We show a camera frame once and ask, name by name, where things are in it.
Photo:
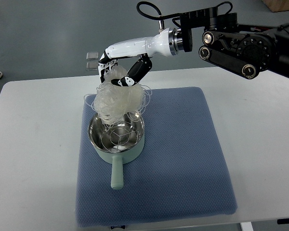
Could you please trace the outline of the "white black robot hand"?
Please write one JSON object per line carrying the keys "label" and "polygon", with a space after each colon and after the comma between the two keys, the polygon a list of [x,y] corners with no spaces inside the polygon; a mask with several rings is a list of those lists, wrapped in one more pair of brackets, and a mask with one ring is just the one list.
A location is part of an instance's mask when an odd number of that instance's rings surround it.
{"label": "white black robot hand", "polygon": [[111,80],[115,86],[134,86],[151,70],[151,57],[156,54],[166,57],[175,56],[182,49],[181,30],[175,28],[166,28],[154,37],[135,38],[115,43],[105,49],[98,61],[100,80],[105,82],[106,73],[118,64],[119,59],[137,56],[139,59],[125,76]]}

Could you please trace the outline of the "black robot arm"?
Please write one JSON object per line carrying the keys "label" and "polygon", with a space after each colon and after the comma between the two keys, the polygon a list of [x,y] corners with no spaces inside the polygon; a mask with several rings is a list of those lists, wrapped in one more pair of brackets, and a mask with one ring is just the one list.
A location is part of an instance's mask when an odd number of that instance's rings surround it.
{"label": "black robot arm", "polygon": [[246,79],[270,70],[289,78],[289,24],[254,26],[237,23],[237,14],[218,8],[179,13],[180,49],[191,52],[192,29],[203,27],[203,46],[198,54],[203,61]]}

